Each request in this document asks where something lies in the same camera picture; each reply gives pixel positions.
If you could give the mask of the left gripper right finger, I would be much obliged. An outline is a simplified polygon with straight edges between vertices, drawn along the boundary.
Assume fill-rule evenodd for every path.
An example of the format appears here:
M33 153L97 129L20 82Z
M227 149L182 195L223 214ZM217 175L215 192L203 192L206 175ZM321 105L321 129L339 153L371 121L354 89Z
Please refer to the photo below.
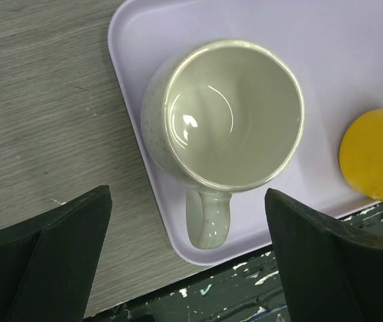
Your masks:
M292 321L383 321L383 237L275 189L264 204Z

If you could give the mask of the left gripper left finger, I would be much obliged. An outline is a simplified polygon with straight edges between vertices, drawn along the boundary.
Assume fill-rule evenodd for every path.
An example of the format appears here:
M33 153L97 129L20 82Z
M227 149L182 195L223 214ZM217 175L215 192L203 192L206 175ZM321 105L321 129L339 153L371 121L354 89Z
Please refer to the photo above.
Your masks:
M84 319L112 205L101 185L0 229L0 321Z

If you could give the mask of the white ceramic mug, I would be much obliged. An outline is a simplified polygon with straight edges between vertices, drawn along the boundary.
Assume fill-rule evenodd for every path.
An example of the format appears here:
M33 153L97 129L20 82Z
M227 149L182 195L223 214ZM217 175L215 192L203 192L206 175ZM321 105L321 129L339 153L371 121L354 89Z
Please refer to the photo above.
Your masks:
M304 122L296 76L253 42L217 40L163 62L146 89L140 126L152 160L186 185L194 247L225 243L232 196L285 169Z

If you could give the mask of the yellow glass mug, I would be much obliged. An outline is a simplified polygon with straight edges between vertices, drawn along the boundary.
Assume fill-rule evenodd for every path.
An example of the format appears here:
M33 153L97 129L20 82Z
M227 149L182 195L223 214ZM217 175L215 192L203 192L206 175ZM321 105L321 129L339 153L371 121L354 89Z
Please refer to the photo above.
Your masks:
M383 202L383 108L359 116L348 127L339 166L352 189Z

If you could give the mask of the lilac plastic tray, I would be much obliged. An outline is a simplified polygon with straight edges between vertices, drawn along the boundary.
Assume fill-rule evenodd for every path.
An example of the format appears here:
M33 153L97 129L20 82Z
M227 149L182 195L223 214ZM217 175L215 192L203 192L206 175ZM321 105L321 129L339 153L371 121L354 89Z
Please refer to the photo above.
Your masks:
M305 130L294 158L269 183L333 217L370 211L338 165L345 130L383 107L383 1L126 1L107 43L137 141L144 91L169 57L222 38L251 40L296 75Z

